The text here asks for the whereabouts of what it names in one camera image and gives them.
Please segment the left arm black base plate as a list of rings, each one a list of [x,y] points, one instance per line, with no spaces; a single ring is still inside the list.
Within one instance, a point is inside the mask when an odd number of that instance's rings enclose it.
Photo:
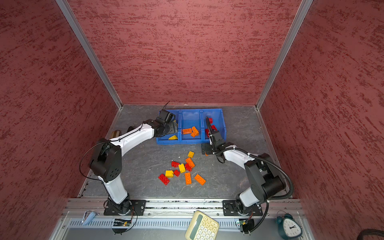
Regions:
[[[108,198],[104,204],[104,216],[142,216],[146,208],[146,200],[124,200],[120,204],[116,204],[112,199]]]

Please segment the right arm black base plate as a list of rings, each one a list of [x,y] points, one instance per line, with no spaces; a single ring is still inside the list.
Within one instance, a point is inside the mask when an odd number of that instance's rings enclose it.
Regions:
[[[262,216],[263,210],[257,205],[251,205],[250,207],[245,207],[240,200],[223,200],[223,213],[224,216]]]

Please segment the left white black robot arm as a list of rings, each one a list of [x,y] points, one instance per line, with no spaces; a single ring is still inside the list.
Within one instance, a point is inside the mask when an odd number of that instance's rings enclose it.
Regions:
[[[110,140],[100,139],[97,142],[90,161],[90,169],[103,183],[109,195],[108,210],[121,216],[133,211],[129,194],[121,179],[123,156],[144,141],[177,132],[176,115],[162,109],[155,120],[143,121],[139,127],[129,130],[124,135]]]

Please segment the blue three-compartment bin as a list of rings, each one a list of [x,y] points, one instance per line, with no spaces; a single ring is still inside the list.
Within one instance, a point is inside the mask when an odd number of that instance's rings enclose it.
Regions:
[[[203,144],[209,143],[207,135],[206,117],[213,119],[211,125],[213,129],[218,130],[224,140],[227,139],[227,127],[224,119],[224,112],[222,109],[176,109],[169,110],[169,112],[176,115],[176,122],[178,124],[178,132],[176,134],[165,135],[164,137],[156,138],[158,145],[186,145],[186,144]],[[183,135],[183,129],[196,127],[200,133],[199,136],[193,138],[191,134]],[[169,137],[177,135],[178,140],[168,140]]]

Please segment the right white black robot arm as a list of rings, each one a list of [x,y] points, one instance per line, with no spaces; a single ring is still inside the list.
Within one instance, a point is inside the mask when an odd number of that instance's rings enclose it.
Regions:
[[[235,210],[247,215],[254,206],[268,200],[287,199],[293,195],[292,180],[268,154],[253,155],[232,143],[226,143],[218,130],[206,130],[210,139],[209,151],[222,164],[232,162],[246,171],[250,187],[236,196]]]

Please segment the yellow lego long slanted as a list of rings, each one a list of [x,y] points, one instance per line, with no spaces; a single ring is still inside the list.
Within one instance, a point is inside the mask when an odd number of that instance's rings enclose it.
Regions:
[[[168,140],[171,140],[171,141],[178,140],[178,136],[177,135],[173,135],[173,136],[169,137]]]

